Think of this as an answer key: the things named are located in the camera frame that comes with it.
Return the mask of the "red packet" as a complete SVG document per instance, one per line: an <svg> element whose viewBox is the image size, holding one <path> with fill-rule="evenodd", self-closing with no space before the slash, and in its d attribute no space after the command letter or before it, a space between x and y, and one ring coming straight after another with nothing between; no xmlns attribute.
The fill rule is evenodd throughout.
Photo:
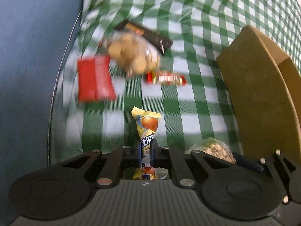
<svg viewBox="0 0 301 226"><path fill-rule="evenodd" d="M113 101L116 93L109 74L110 57L96 55L77 61L78 102Z"/></svg>

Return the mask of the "green white checkered cloth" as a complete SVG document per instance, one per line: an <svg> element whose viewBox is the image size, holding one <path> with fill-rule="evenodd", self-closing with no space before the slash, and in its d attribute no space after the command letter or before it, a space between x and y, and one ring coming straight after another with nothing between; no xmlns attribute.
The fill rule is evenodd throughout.
<svg viewBox="0 0 301 226"><path fill-rule="evenodd" d="M173 41L161 59L165 70L185 76L185 86L127 79L115 62L110 74L117 99L78 103L77 61L94 56L101 38L130 19ZM156 138L187 150L212 137L242 150L217 56L246 25L260 29L300 67L300 0L83 0L63 58L52 109L52 164L99 149L104 153L138 138L131 109L159 112Z"/></svg>

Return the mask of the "red peanut bar wrapper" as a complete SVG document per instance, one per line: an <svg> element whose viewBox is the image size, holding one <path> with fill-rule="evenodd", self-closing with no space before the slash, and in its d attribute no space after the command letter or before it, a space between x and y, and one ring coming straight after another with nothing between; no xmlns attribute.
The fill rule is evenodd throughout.
<svg viewBox="0 0 301 226"><path fill-rule="evenodd" d="M185 77L178 73L165 70L154 70L144 75L144 80L149 84L161 85L186 85Z"/></svg>

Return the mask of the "yellow cartoon snack packet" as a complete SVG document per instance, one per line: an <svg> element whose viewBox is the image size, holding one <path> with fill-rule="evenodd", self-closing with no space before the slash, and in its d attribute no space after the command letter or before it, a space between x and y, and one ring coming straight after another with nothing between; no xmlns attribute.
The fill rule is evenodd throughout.
<svg viewBox="0 0 301 226"><path fill-rule="evenodd" d="M140 162L139 168L133 175L133 180L155 180L155 169L152 165L151 144L161 120L161 114L145 111L133 107L132 117L136 120L136 127L140 138Z"/></svg>

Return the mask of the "dark chocolate bar wrapper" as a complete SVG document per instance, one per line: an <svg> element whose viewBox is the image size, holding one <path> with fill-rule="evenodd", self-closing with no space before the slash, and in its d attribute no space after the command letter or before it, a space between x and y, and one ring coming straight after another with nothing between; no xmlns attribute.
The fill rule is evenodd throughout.
<svg viewBox="0 0 301 226"><path fill-rule="evenodd" d="M151 43L161 55L165 55L166 51L171 48L173 41L167 36L164 36L158 32L152 31L140 24L125 19L120 22L115 28L115 31L127 31L143 37L149 43Z"/></svg>

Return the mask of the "blue sofa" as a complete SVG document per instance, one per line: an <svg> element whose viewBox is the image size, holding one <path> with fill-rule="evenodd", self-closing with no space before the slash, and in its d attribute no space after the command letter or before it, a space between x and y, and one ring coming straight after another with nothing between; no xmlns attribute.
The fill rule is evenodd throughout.
<svg viewBox="0 0 301 226"><path fill-rule="evenodd" d="M1 225L16 212L12 183L49 163L57 78L80 24L83 0L1 0Z"/></svg>

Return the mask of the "clear bag seed crackers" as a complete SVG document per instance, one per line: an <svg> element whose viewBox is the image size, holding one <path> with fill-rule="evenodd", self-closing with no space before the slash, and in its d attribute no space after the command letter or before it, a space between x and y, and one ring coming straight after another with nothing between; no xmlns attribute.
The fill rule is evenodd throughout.
<svg viewBox="0 0 301 226"><path fill-rule="evenodd" d="M221 140L214 138L204 139L201 143L195 144L190 148L185 150L185 154L190 154L193 150L200 150L209 155L222 159L224 161L236 164L236 159L234 158L230 147Z"/></svg>

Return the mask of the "clear bag round biscuits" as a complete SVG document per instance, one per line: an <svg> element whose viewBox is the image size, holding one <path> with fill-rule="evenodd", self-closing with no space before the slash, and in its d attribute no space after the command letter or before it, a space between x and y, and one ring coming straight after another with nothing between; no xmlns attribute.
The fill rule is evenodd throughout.
<svg viewBox="0 0 301 226"><path fill-rule="evenodd" d="M158 50L140 35L115 33L103 41L108 55L124 70L127 78L144 75L160 67Z"/></svg>

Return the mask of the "brown cardboard box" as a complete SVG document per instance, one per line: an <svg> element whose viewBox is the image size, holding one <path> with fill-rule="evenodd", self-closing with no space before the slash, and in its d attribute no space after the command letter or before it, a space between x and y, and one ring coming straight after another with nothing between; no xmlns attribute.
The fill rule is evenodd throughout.
<svg viewBox="0 0 301 226"><path fill-rule="evenodd" d="M243 152L261 158L280 150L300 162L300 74L292 59L253 26L218 57L238 122Z"/></svg>

